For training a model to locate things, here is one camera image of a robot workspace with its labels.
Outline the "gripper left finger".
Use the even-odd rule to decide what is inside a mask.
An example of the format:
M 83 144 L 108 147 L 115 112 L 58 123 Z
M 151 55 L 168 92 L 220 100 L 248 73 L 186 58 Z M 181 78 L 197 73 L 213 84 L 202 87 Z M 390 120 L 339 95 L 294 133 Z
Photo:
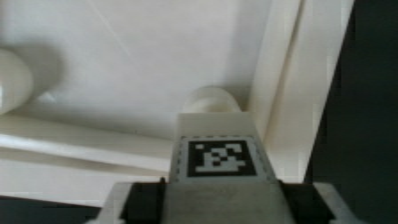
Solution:
M 87 224 L 159 224 L 165 188 L 165 178 L 156 182 L 117 183 Z

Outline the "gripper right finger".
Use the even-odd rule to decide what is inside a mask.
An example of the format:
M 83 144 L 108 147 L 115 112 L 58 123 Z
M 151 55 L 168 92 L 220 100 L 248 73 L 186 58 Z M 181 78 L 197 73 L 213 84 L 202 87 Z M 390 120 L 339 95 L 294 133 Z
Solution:
M 296 224 L 369 224 L 348 207 L 330 183 L 284 183 L 280 189 Z

